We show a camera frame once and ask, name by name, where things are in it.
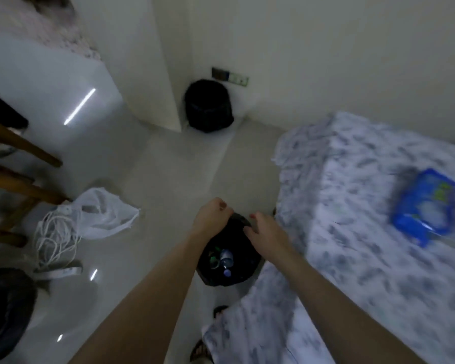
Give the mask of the person's right hand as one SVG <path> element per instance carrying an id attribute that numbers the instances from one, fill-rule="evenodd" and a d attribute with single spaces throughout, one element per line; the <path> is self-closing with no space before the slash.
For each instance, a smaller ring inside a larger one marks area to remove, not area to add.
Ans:
<path id="1" fill-rule="evenodd" d="M 252 244 L 255 250 L 268 262 L 280 266 L 293 261 L 297 256 L 287 233 L 279 226 L 275 219 L 267 214 L 256 212 L 250 214 L 255 227 L 252 227 L 259 235 L 256 244 Z"/>

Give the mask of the person's left hand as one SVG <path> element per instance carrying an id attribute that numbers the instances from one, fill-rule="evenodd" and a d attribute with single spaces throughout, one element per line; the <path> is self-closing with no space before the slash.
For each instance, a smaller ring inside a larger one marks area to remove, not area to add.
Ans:
<path id="1" fill-rule="evenodd" d="M 209 241 L 228 224 L 228 222 L 219 223 L 215 220 L 216 208 L 217 204 L 215 198 L 213 198 L 199 209 L 190 231 L 190 235 L 193 238 Z"/>

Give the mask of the black trash bag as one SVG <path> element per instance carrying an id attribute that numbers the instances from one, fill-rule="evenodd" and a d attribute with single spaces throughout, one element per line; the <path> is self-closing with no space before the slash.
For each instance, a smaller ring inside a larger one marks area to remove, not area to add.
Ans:
<path id="1" fill-rule="evenodd" d="M 205 285 L 228 287 L 246 281 L 255 273 L 261 255 L 243 232 L 244 226 L 251 224 L 242 215 L 234 213 L 223 230 L 207 243 L 196 267 L 197 274 Z M 228 249 L 233 254 L 234 265 L 230 278 L 223 275 L 220 264 L 223 249 Z"/>

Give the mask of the person's left forearm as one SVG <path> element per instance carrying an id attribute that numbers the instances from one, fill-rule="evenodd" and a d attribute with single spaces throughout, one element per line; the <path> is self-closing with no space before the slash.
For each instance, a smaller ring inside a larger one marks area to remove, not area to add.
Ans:
<path id="1" fill-rule="evenodd" d="M 163 364 L 196 265 L 219 231 L 192 227 L 115 307 L 68 364 Z"/>

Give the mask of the person's right forearm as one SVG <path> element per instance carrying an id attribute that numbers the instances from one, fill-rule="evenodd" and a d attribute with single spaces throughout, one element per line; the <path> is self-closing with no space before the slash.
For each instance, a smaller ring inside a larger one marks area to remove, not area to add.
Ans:
<path id="1" fill-rule="evenodd" d="M 336 364 L 427 364 L 291 246 L 265 257 L 296 292 Z"/>

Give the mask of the clear plastic bottle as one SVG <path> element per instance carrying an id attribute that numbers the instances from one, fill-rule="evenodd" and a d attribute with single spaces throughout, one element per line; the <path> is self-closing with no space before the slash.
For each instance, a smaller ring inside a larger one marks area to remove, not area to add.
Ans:
<path id="1" fill-rule="evenodd" d="M 223 249 L 220 253 L 220 264 L 223 268 L 223 275 L 227 278 L 232 276 L 232 268 L 234 266 L 234 258 L 231 251 Z"/>

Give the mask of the black lined trash bin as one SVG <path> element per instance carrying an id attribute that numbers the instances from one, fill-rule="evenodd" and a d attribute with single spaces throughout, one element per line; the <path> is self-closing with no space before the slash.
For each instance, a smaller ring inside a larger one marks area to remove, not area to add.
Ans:
<path id="1" fill-rule="evenodd" d="M 234 122 L 227 88 L 214 80 L 200 79 L 191 83 L 184 95 L 189 125 L 203 133 L 212 133 Z"/>

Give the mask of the bed with floral sheet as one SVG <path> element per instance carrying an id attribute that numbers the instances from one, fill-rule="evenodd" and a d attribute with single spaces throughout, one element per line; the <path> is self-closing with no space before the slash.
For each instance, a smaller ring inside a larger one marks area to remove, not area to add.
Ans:
<path id="1" fill-rule="evenodd" d="M 296 249 L 428 364 L 455 364 L 455 249 L 418 247 L 390 224 L 418 170 L 455 180 L 455 145 L 338 112 L 285 133 L 273 160 L 276 220 Z M 203 339 L 215 364 L 334 364 L 270 263 Z"/>

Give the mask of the white plastic bag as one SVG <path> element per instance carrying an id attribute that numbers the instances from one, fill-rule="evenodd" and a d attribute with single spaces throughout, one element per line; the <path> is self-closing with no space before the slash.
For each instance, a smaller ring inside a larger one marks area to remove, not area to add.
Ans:
<path id="1" fill-rule="evenodd" d="M 64 210 L 72 220 L 76 235 L 87 240 L 107 238 L 126 230 L 140 214 L 140 209 L 103 187 L 86 190 L 65 205 Z"/>

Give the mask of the blue plastic packet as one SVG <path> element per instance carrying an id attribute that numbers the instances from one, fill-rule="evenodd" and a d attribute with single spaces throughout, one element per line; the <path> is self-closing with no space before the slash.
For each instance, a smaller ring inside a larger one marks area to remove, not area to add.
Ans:
<path id="1" fill-rule="evenodd" d="M 455 181 L 429 168 L 402 192 L 391 224 L 421 247 L 455 230 Z"/>

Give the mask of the brown wooden chair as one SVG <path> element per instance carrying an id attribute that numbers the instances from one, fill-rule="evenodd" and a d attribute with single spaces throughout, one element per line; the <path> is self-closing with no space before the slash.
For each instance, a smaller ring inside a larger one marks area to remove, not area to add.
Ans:
<path id="1" fill-rule="evenodd" d="M 25 151 L 43 162 L 60 168 L 62 161 L 29 140 L 16 134 L 0 123 L 0 144 L 5 144 Z M 48 190 L 36 185 L 29 176 L 0 165 L 0 189 L 24 197 L 18 207 L 0 221 L 0 244 L 13 248 L 23 248 L 29 244 L 29 237 L 13 232 L 23 219 L 40 203 L 61 205 L 71 202 L 72 199 L 61 192 Z"/>

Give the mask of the black round bag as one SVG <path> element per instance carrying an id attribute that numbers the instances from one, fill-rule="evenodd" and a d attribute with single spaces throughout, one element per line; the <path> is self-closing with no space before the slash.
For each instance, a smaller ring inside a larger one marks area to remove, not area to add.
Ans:
<path id="1" fill-rule="evenodd" d="M 0 360 L 24 335 L 37 299 L 34 280 L 17 268 L 0 268 Z"/>

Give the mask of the floral patterned mattress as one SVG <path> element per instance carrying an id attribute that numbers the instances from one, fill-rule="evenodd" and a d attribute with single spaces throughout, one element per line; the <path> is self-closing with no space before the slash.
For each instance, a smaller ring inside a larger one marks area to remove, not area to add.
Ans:
<path id="1" fill-rule="evenodd" d="M 0 0 L 0 32 L 101 60 L 70 0 Z"/>

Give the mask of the wall power outlet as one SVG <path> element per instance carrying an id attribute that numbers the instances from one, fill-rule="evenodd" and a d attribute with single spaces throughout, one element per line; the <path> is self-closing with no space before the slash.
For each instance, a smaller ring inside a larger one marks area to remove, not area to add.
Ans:
<path id="1" fill-rule="evenodd" d="M 215 67 L 212 67 L 211 74 L 212 78 L 218 81 L 224 81 L 242 87 L 248 86 L 249 77 L 243 76 L 241 74 L 229 72 L 227 70 Z"/>

